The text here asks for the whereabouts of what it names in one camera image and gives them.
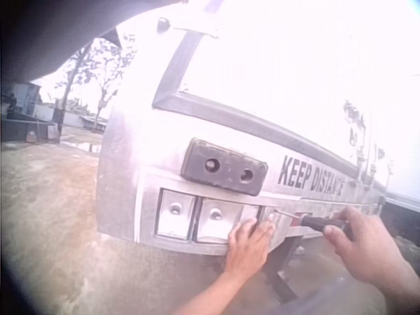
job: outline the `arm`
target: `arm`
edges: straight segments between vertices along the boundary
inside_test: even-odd
[[[261,269],[268,255],[274,225],[264,222],[250,235],[256,222],[254,218],[234,227],[228,237],[229,252],[224,272],[176,315],[221,314],[244,283]]]
[[[420,310],[420,279],[401,255],[382,220],[353,207],[347,207],[341,218],[351,225],[354,241],[335,226],[326,226],[324,235],[352,276],[377,287],[388,307],[398,314],[415,314]]]

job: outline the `bolt hole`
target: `bolt hole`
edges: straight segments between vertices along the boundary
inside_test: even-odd
[[[252,178],[254,177],[254,174],[249,169],[244,169],[241,174],[241,181],[242,182],[251,182]]]
[[[207,172],[216,173],[221,168],[221,164],[217,159],[208,159],[205,162]]]
[[[179,204],[177,202],[174,202],[174,203],[171,204],[171,206],[169,208],[169,212],[172,215],[180,215],[181,214],[181,209],[182,209],[181,204]]]

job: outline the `black lettering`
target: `black lettering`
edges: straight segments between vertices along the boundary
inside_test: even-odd
[[[321,181],[320,181],[320,187],[318,189],[319,192],[322,192],[322,190],[324,189],[324,185],[326,184],[326,175],[327,175],[327,171],[323,171]]]
[[[283,185],[284,186],[286,185],[286,182],[287,182],[287,172],[289,171],[289,166],[290,166],[290,163],[291,163],[291,160],[292,159],[293,158],[291,157],[289,160],[287,160],[287,156],[284,157],[282,171],[280,173],[280,178],[278,179],[278,183],[279,184],[282,183],[282,179],[283,179],[283,176],[284,176]]]
[[[325,182],[325,189],[324,189],[324,193],[327,192],[328,189],[328,184],[329,184],[329,180],[331,179],[331,175],[332,173],[330,171],[328,171],[328,175],[327,175],[327,181]]]
[[[342,192],[343,186],[344,186],[344,180],[341,179],[340,181],[341,181],[341,183],[340,183],[339,191],[337,192],[338,196],[341,196],[341,192]]]
[[[302,161],[301,168],[299,169],[299,173],[298,173],[297,178],[296,178],[296,185],[295,185],[296,188],[302,187],[302,184],[299,182],[299,179],[303,178],[303,175],[305,174],[303,172],[305,167],[306,167],[306,162]]]
[[[312,165],[308,164],[308,168],[306,169],[306,173],[304,174],[304,179],[302,183],[302,189],[305,188],[305,182],[309,179],[310,174],[312,173]]]
[[[334,178],[334,183],[333,183],[333,188],[332,188],[332,194],[335,195],[335,193],[337,192],[337,184],[339,182],[339,179],[337,177]]]
[[[293,187],[295,185],[295,181],[293,180],[293,176],[295,176],[297,174],[296,166],[299,166],[300,163],[301,163],[301,161],[299,161],[298,159],[295,159],[295,161],[293,161],[293,166],[291,168],[289,182],[287,183],[287,185],[290,186],[290,187]]]
[[[321,179],[322,179],[322,175],[324,174],[324,170],[320,169],[321,173],[320,173],[320,179],[318,179],[318,185],[316,186],[315,191],[319,192],[320,191],[320,184],[321,184]]]
[[[328,188],[327,188],[327,194],[331,194],[331,189],[333,188],[334,180],[335,180],[335,175],[334,175],[334,173],[332,173],[331,174],[331,180],[329,181],[329,185],[328,185]]]
[[[314,179],[312,179],[312,184],[310,185],[310,190],[311,191],[315,190],[315,187],[317,187],[319,178],[320,178],[320,168],[317,167],[315,169]]]

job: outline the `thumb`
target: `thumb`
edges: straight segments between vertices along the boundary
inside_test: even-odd
[[[327,225],[324,228],[324,236],[335,247],[335,252],[340,256],[346,255],[352,249],[352,242],[336,226]]]

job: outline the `screwdriver handle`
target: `screwdriver handle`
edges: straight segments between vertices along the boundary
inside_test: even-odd
[[[305,215],[301,218],[301,226],[308,226],[315,231],[322,232],[327,225],[333,225],[341,229],[350,241],[353,241],[353,233],[349,223],[340,219],[324,219]]]

